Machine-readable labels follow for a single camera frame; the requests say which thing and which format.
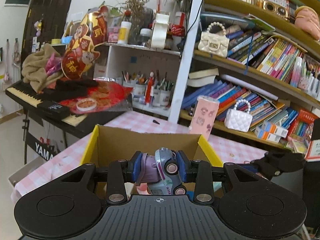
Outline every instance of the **pink checkered tablecloth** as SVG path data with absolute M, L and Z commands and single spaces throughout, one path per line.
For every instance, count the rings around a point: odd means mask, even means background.
M 134 111 L 122 114 L 105 124 L 105 126 L 120 127 L 140 133 L 188 132 L 188 127 Z M 16 202 L 28 192 L 76 168 L 89 138 L 90 135 L 83 137 L 18 182 L 11 195 L 12 201 Z M 208 141 L 223 162 L 243 163 L 244 161 L 260 159 L 265 153 L 264 150 L 215 135 L 210 135 Z

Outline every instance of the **speaker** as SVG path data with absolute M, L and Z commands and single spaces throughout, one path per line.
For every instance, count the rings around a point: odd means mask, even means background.
M 288 10 L 281 5 L 270 2 L 268 0 L 263 1 L 263 8 L 269 12 L 272 12 L 285 20 L 288 20 Z

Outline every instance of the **cream quilted handbag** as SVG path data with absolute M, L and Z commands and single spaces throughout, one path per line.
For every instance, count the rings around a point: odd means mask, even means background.
M 220 26 L 222 28 L 223 36 L 215 33 L 210 33 L 213 26 Z M 201 51 L 209 52 L 220 57 L 227 57 L 229 39 L 226 37 L 226 30 L 219 22 L 211 23 L 206 32 L 201 33 L 201 40 L 198 49 Z
M 245 102 L 248 105 L 247 112 L 237 110 L 239 103 Z M 225 127 L 241 132 L 247 132 L 250 128 L 252 115 L 250 114 L 250 103 L 248 100 L 241 99 L 236 102 L 233 109 L 229 109 L 224 120 Z

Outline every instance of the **pearl handle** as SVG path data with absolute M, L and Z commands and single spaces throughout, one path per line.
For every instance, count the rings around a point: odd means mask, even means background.
M 225 30 L 225 27 L 222 25 L 222 23 L 219 23 L 219 22 L 210 23 L 209 26 L 208 26 L 208 28 L 207 28 L 207 32 L 210 32 L 211 29 L 212 29 L 212 27 L 213 27 L 213 26 L 216 26 L 216 25 L 221 27 L 222 32 L 223 32 L 223 35 L 226 36 L 227 32 L 226 32 L 226 30 Z
M 245 102 L 245 103 L 247 104 L 248 109 L 247 109 L 246 111 L 247 111 L 248 114 L 250 114 L 251 105 L 250 105 L 249 101 L 248 101 L 248 100 L 245 100 L 245 99 L 240 99 L 240 100 L 238 100 L 238 101 L 236 102 L 235 107 L 233 108 L 233 110 L 237 110 L 239 103 L 243 103 L 243 102 Z

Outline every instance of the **floor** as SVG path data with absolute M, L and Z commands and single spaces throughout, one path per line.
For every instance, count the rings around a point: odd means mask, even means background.
M 0 239 L 18 240 L 20 230 L 14 220 L 12 186 L 8 177 L 23 166 L 23 116 L 0 124 Z

